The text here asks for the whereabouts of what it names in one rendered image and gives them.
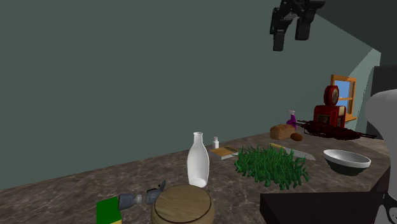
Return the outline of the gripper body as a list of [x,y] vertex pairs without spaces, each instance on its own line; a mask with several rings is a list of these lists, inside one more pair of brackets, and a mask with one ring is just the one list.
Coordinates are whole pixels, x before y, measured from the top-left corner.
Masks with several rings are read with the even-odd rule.
[[283,15],[316,12],[325,5],[325,0],[281,0],[280,10]]

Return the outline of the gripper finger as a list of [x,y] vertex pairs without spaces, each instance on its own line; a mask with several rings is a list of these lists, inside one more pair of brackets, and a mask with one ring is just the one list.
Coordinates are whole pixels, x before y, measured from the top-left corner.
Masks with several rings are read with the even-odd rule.
[[310,26],[314,20],[315,12],[304,12],[297,20],[295,39],[306,41],[310,36]]
[[290,7],[273,9],[270,23],[270,34],[273,35],[273,51],[283,51],[286,31],[295,18],[296,13]]

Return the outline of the red round clock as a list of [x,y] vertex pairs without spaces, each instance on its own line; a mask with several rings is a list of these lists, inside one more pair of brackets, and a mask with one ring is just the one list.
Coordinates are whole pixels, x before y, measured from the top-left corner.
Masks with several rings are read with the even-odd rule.
[[326,106],[336,106],[339,99],[339,89],[336,85],[328,85],[324,90],[324,104]]

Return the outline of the orange-framed window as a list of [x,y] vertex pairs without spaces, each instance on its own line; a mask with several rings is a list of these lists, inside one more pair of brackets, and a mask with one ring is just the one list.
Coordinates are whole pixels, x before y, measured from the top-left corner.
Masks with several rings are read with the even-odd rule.
[[331,85],[339,89],[337,106],[345,106],[345,121],[356,120],[357,117],[353,115],[356,78],[332,74]]

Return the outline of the purple spray bottle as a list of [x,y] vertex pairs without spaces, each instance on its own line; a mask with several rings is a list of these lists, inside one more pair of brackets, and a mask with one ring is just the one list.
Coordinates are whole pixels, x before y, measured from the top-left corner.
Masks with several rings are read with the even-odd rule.
[[288,125],[292,125],[296,129],[296,116],[294,110],[289,110],[290,119],[286,122]]

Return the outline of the red toaster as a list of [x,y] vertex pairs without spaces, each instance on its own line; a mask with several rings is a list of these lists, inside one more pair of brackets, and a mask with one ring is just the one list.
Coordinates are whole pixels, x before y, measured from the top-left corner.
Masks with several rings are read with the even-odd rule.
[[323,122],[332,127],[345,126],[345,106],[326,106],[318,105],[314,108],[313,120],[315,122]]

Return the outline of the brown bread loaf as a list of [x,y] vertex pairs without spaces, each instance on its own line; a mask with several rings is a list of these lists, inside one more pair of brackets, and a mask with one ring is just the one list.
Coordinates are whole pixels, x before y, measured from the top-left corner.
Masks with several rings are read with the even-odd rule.
[[280,124],[270,129],[270,138],[275,140],[288,139],[295,133],[295,128],[289,124]]

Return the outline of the yellow and white book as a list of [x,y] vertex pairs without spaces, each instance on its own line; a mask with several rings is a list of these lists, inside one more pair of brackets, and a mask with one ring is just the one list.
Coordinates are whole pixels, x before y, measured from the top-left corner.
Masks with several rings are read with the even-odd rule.
[[234,156],[237,156],[239,151],[231,146],[224,146],[224,147],[219,147],[216,149],[210,150],[210,152],[217,156],[220,160],[224,160],[227,158],[231,158]]

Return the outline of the green grass plant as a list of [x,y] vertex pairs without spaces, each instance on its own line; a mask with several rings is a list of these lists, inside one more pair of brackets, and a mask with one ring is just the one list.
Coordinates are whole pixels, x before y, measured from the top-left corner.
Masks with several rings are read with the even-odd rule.
[[266,187],[275,184],[280,190],[288,190],[309,181],[305,165],[308,156],[298,155],[296,150],[248,146],[240,148],[236,158],[236,172],[263,182]]

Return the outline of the white and black bowl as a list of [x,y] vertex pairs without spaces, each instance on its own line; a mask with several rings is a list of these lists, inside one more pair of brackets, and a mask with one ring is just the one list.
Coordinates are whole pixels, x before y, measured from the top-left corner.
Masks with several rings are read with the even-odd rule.
[[345,176],[357,176],[372,163],[366,156],[345,150],[324,150],[323,157],[331,170]]

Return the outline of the white bottle vase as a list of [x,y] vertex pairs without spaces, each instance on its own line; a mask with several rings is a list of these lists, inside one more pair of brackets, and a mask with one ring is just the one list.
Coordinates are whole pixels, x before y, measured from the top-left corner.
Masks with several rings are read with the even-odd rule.
[[203,144],[203,133],[193,133],[193,144],[187,158],[188,181],[190,185],[203,188],[209,177],[209,155]]

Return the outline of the round wooden box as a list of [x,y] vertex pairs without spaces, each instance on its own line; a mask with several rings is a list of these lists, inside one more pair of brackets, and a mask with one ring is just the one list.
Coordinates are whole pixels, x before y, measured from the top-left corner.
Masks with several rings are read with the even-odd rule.
[[151,224],[212,224],[215,205],[203,188],[176,185],[165,189],[151,208]]

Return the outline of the grey tube tool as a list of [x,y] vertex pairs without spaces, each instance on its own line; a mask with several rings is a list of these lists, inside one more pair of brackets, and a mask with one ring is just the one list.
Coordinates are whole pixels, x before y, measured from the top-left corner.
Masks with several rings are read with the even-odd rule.
[[[158,196],[163,192],[166,185],[166,181],[162,181],[158,188],[152,188],[146,191],[145,202],[148,205],[153,205]],[[143,195],[133,195],[131,193],[121,193],[118,196],[118,210],[122,211],[128,209],[133,205],[139,205],[143,203]]]

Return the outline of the green and yellow box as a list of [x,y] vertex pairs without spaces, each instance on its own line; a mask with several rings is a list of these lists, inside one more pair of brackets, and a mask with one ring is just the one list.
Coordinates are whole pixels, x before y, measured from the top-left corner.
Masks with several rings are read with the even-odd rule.
[[117,197],[111,197],[96,203],[96,224],[122,224]]

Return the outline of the yellow-handled knife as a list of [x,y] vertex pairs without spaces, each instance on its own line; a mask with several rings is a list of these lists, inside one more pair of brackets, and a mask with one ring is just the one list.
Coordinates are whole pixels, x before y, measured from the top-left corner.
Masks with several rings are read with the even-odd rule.
[[294,150],[291,148],[287,148],[287,147],[283,147],[281,145],[278,144],[274,144],[274,143],[270,143],[269,146],[273,149],[278,149],[278,150],[282,150],[285,151],[288,155],[291,154],[291,152],[293,152],[293,156],[294,157],[299,157],[299,158],[306,158],[308,160],[313,160],[315,161],[315,157],[313,155],[311,155],[310,153],[306,153],[303,151],[299,151],[299,150]]

